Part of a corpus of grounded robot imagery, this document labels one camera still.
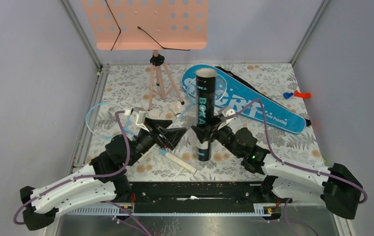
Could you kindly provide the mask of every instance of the red and blue object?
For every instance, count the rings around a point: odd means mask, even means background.
[[[312,96],[312,94],[310,94],[309,92],[307,92],[307,93],[301,93],[301,92],[299,92],[297,90],[294,91],[294,93],[292,93],[292,92],[285,92],[285,93],[283,93],[283,96],[284,96],[285,99],[289,99],[293,95],[296,96],[296,97],[301,97],[302,99],[309,99]]]

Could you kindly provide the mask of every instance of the black shuttlecock tube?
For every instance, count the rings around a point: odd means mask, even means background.
[[[197,127],[205,128],[213,119],[215,108],[215,88],[217,72],[211,68],[196,71],[196,104]],[[197,137],[197,151],[200,161],[208,161],[211,157],[210,134]]]

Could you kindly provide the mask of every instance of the perforated panel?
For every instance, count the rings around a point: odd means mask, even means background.
[[[207,43],[207,0],[81,0],[101,50],[202,49]],[[116,18],[122,33],[119,34]]]

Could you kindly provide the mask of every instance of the white feather shuttlecock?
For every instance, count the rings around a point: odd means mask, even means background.
[[[158,109],[150,110],[148,111],[148,116],[151,119],[159,119],[159,117],[161,116],[161,111]]]
[[[180,101],[176,101],[176,102],[172,102],[170,104],[168,104],[168,108],[173,111],[173,113],[175,114],[175,117],[179,117],[180,114],[181,114],[181,102]]]

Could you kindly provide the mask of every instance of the white bracket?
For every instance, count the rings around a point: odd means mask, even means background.
[[[218,111],[218,114],[222,114],[223,117],[228,117],[228,116],[231,116],[231,115],[234,115],[236,112],[235,110],[233,110],[232,108],[230,108],[229,106],[227,107],[222,107],[219,111]],[[229,122],[231,122],[234,118],[230,118],[230,119],[226,119],[222,122],[222,124],[219,125],[218,127],[218,130],[227,126],[227,124],[229,124]]]
[[[135,124],[140,127],[141,129],[144,129],[148,132],[150,132],[150,130],[145,126],[145,118],[147,116],[147,111],[143,108],[140,108],[140,107],[135,107],[133,108],[133,112],[136,113],[136,122]]]

